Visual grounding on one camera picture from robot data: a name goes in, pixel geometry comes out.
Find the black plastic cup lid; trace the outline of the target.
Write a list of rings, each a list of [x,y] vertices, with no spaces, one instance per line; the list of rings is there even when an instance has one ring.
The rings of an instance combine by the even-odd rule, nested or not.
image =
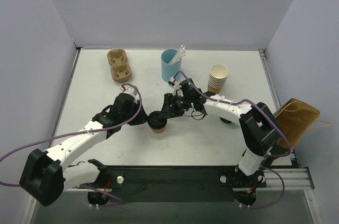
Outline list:
[[[151,129],[160,130],[167,125],[166,119],[161,119],[159,116],[161,115],[160,111],[153,111],[148,116],[148,125]]]

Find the brown paper coffee cup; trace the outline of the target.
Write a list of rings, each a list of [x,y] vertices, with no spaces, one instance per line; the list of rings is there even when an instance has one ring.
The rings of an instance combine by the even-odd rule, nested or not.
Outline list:
[[[159,134],[159,133],[164,132],[165,127],[162,127],[162,128],[151,128],[151,130],[152,130],[154,133]]]

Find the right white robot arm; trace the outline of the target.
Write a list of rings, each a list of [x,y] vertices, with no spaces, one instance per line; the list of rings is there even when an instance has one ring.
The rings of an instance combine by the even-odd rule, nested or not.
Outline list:
[[[274,115],[264,103],[254,104],[250,100],[233,102],[213,92],[202,93],[189,78],[178,83],[173,77],[168,81],[172,93],[164,95],[164,104],[158,115],[159,120],[181,117],[184,112],[194,109],[203,115],[215,115],[240,126],[246,150],[235,172],[235,181],[242,186],[254,179],[254,173],[271,158],[288,156],[290,146],[284,154],[270,154],[282,138],[287,141]]]

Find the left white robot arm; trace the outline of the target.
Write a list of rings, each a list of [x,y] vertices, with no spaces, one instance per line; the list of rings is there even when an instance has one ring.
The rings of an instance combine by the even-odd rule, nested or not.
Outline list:
[[[73,165],[79,156],[119,132],[122,126],[147,121],[142,98],[135,90],[120,93],[83,128],[63,142],[28,155],[19,185],[43,206],[54,203],[63,191],[91,183],[103,187],[108,180],[106,167],[95,159]]]

